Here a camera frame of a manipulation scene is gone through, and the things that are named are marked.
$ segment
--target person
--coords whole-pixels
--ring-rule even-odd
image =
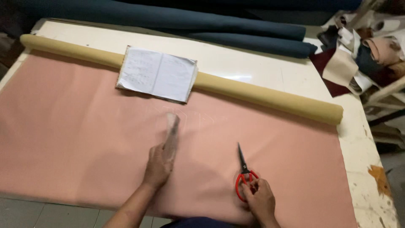
[[[103,228],[137,228],[140,226],[149,202],[155,193],[166,183],[172,169],[173,160],[164,161],[164,144],[152,147],[149,151],[149,160],[141,185],[110,218]],[[255,179],[251,186],[242,184],[247,204],[261,227],[280,228],[275,216],[275,197],[269,183],[264,179]],[[187,227],[233,227],[232,225],[206,217],[194,217],[177,220],[164,225],[163,228]]]

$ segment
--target dark blue clothing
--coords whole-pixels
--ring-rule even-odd
[[[166,224],[161,228],[233,228],[234,226],[226,223],[210,219],[207,217],[192,217],[188,219],[181,219],[172,223]]]

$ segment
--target pile of fabric scraps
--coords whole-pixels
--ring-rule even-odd
[[[345,28],[355,16],[338,17],[335,26],[318,35],[332,37],[331,31],[337,31],[336,45],[325,42],[323,53],[310,56],[332,97],[350,92],[360,95],[371,86],[383,88],[405,75],[405,16],[370,11],[354,29]]]

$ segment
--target hand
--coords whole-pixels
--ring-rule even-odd
[[[173,169],[174,159],[163,159],[164,144],[159,144],[149,150],[149,160],[146,165],[143,184],[149,185],[154,189],[162,187]]]
[[[251,187],[256,190],[255,193],[252,193]],[[242,184],[242,188],[249,208],[261,226],[279,228],[280,225],[274,216],[276,199],[269,183],[264,179],[255,179],[250,183],[250,186]]]

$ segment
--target scissor blade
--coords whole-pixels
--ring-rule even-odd
[[[241,161],[242,174],[249,173],[249,170],[247,169],[245,159],[243,158],[243,153],[242,153],[242,149],[241,149],[241,146],[240,146],[239,142],[238,142],[238,152],[239,152],[239,158],[240,158],[240,161]]]

